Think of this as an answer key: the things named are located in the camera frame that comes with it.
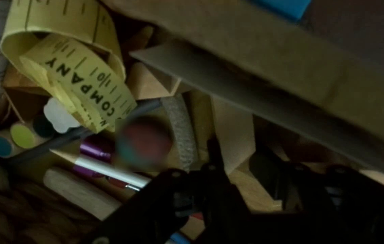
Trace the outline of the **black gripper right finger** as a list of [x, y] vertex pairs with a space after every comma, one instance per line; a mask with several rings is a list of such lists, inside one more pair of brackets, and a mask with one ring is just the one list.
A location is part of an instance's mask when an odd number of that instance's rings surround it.
[[291, 217], [306, 217], [318, 244], [384, 244], [384, 185], [344, 166], [316, 174], [273, 152], [253, 156], [250, 171]]

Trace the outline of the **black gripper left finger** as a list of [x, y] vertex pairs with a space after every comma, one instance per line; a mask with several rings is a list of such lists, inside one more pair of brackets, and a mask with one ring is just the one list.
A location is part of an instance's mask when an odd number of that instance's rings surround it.
[[223, 170], [219, 140], [208, 141], [200, 171], [166, 170], [87, 235], [82, 244], [164, 244], [194, 213], [204, 217], [198, 244], [246, 239], [246, 205]]

